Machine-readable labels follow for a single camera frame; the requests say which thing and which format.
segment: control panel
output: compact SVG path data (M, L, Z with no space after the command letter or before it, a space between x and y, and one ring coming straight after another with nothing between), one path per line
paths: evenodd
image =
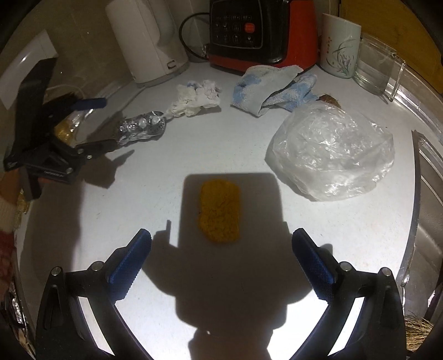
M263 19L259 0L219 0L211 8L211 42L226 47L260 49Z

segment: aluminum foil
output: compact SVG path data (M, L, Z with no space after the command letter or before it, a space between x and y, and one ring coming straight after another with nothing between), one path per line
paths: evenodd
M10 300L12 303L12 309L14 310L16 321L20 325L24 326L25 325L24 316L20 306L20 300L17 295L16 285L13 281L11 281L11 284L9 285L9 292L10 292Z
M160 111L125 119L118 129L118 143L124 146L131 141L146 140L163 135L166 118Z

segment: kitchen counter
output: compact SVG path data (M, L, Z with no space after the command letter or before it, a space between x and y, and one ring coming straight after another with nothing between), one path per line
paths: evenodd
M326 308L291 253L288 233L299 227L317 245L332 248L338 261L370 272L386 266L396 276L414 202L411 131L423 133L439 151L441 145L401 104L386 103L353 80L318 67L310 72L318 76L314 93L328 93L345 111L357 109L393 134L394 166L373 191L337 202L311 202L294 192L265 162L269 142L289 113L271 109L255 118L230 107L239 76L206 63L191 64L178 77L141 92L124 115L165 111L176 99L176 85L204 79L223 89L221 110L174 119L157 141L139 142L107 154L107 160L91 161L82 173L87 182L47 185L33 204L17 247L34 320L52 267L86 269L125 246L139 228L154 236L152 253L117 308L154 359L211 358L207 354L235 358L236 350L226 348L236 339L252 349L251 358L266 359L267 347L273 360L289 359ZM116 169L115 177L102 179L102 169L109 166ZM230 254L235 254L236 244L217 248L197 228L199 185L224 176L240 184L247 202L242 204L240 255L235 260ZM250 254L257 255L255 260ZM229 268L223 266L225 255L230 256L225 258ZM213 263L207 261L210 256ZM236 280L228 283L236 275L244 281L238 289ZM360 306L356 301L333 351L346 344ZM98 346L110 351L84 299L82 307Z

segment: red appliance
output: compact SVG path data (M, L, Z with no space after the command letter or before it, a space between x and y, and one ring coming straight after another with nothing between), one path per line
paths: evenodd
M317 62L313 0L211 0L210 36L209 61L229 69Z

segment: red knit sleeve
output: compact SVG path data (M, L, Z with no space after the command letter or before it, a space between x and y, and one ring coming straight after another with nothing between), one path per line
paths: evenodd
M12 252L14 251L14 234L0 231L0 289L8 288L12 279Z

